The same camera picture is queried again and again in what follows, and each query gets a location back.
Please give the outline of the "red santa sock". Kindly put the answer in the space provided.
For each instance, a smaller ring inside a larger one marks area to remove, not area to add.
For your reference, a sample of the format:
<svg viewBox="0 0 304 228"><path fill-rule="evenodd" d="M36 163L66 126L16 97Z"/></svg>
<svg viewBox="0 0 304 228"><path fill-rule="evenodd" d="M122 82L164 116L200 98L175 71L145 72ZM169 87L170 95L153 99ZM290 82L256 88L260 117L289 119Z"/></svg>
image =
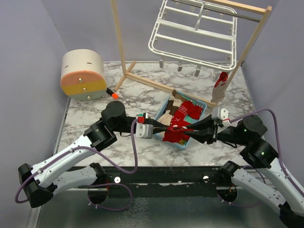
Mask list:
<svg viewBox="0 0 304 228"><path fill-rule="evenodd" d="M180 119L172 119L171 126L178 126L180 128L185 128L186 126L190 125L190 123L180 120ZM170 143L178 143L180 140L189 140L190 137L184 134L184 131L173 132L173 131L166 131L164 133L163 141L170 142Z"/></svg>

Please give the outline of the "red beige reindeer sock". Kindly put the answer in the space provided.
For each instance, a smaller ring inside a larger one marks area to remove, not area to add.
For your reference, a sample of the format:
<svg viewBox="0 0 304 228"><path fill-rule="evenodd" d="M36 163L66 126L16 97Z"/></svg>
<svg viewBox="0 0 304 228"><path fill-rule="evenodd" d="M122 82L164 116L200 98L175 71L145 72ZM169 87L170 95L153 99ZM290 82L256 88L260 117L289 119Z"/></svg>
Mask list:
<svg viewBox="0 0 304 228"><path fill-rule="evenodd" d="M227 81L227 72L221 72L212 90L212 103L218 103L224 99Z"/></svg>

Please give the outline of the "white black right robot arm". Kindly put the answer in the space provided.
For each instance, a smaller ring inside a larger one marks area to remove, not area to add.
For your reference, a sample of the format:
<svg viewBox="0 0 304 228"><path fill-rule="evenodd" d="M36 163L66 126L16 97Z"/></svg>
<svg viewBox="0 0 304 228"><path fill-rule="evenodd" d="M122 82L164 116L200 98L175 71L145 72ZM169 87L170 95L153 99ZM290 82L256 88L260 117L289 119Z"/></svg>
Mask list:
<svg viewBox="0 0 304 228"><path fill-rule="evenodd" d="M304 189L287 174L279 153L262 137L267 131L257 115L244 117L236 126L230 119L207 118L182 128L184 133L200 143L216 141L242 145L240 155L253 169L261 172L272 184L269 187L257 180L241 166L226 162L219 170L218 180L245 189L278 213L281 222L289 228L304 226Z"/></svg>

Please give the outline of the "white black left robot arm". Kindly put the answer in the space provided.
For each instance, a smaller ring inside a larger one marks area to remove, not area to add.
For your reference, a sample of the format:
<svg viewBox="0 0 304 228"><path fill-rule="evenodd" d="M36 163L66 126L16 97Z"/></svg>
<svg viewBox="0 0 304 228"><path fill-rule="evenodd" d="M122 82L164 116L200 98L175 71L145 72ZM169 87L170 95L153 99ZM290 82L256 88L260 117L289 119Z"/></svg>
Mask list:
<svg viewBox="0 0 304 228"><path fill-rule="evenodd" d="M127 116L125 106L120 101L110 102L101 112L101 118L92 124L71 145L54 156L37 163L27 163L18 168L21 187L18 189L15 202L28 202L32 208L37 208L61 191L71 188L92 185L96 188L107 186L106 173L98 163L71 171L80 161L98 154L121 172L134 174L138 169L138 157L135 137L150 139L156 133L164 132L168 125L151 119L148 114L136 117ZM134 169L128 171L101 153L117 141L116 133L130 133L134 154Z"/></svg>

